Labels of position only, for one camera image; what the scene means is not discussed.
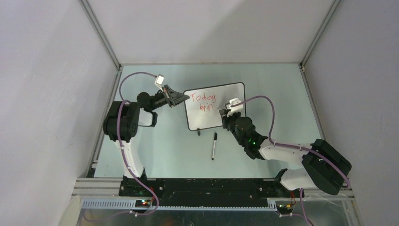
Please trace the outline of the white board black frame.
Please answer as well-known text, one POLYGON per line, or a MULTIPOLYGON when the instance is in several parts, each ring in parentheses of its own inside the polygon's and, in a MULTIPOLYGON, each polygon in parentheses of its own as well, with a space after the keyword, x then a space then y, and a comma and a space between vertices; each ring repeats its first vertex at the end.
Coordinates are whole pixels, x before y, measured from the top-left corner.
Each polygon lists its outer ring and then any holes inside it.
POLYGON ((198 131, 222 126, 221 110, 245 100, 243 82, 189 89, 183 92, 188 129, 198 131))

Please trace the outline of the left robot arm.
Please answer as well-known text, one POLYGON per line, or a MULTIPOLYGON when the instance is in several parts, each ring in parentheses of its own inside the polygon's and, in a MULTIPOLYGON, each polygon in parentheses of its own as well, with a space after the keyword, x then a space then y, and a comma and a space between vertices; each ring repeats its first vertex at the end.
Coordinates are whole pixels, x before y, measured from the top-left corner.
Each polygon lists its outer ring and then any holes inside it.
POLYGON ((190 97, 165 85, 154 95, 141 92, 136 101, 113 101, 103 122, 103 132, 114 142, 124 165, 124 177, 136 178, 130 189, 137 196, 147 194, 149 184, 141 179, 145 174, 138 150, 132 146, 139 127, 155 127, 156 109, 168 105, 175 107, 190 97))

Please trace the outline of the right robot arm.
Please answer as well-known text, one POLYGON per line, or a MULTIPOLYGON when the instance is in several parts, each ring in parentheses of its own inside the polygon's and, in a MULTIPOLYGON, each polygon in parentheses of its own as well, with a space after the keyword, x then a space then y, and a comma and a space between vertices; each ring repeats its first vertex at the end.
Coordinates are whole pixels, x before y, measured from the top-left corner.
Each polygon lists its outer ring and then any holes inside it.
POLYGON ((337 195, 352 169, 351 163, 326 140, 310 144, 282 144, 259 134, 249 117, 240 112, 220 110, 222 127, 231 132, 251 159, 277 160, 301 165, 300 169, 282 169, 275 177, 274 192, 285 197, 293 190, 317 188, 337 195))

